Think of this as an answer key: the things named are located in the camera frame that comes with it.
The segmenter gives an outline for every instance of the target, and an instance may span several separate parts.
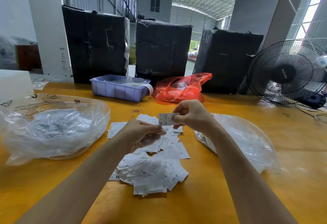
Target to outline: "purple plastic bin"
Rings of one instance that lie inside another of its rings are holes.
[[[140,102],[145,95],[149,94],[149,89],[146,86],[132,87],[112,82],[105,82],[105,80],[116,81],[126,78],[126,76],[108,74],[90,79],[92,84],[92,92],[94,95],[118,98],[137,103]],[[149,84],[151,81],[146,79],[144,80],[147,84]]]

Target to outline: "person's left hand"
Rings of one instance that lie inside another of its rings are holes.
[[[148,146],[158,140],[161,133],[162,127],[159,125],[132,119],[115,136],[120,136],[126,142],[126,153],[133,153],[136,149]]]

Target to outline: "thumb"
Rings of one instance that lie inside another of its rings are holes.
[[[158,134],[162,133],[162,127],[160,125],[141,125],[145,134]]]
[[[185,123],[186,115],[175,115],[171,119],[176,123],[186,124]]]

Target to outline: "black wrapped box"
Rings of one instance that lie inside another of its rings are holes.
[[[63,6],[75,83],[107,74],[126,76],[129,62],[129,20],[124,16]]]
[[[191,25],[156,20],[136,21],[137,77],[158,80],[184,76],[192,34]]]
[[[212,73],[202,92],[235,94],[258,52],[263,35],[203,30],[194,73]]]

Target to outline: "fan logo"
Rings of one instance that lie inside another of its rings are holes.
[[[287,79],[287,76],[286,76],[286,73],[285,73],[284,69],[282,69],[282,72],[284,74],[285,79]]]

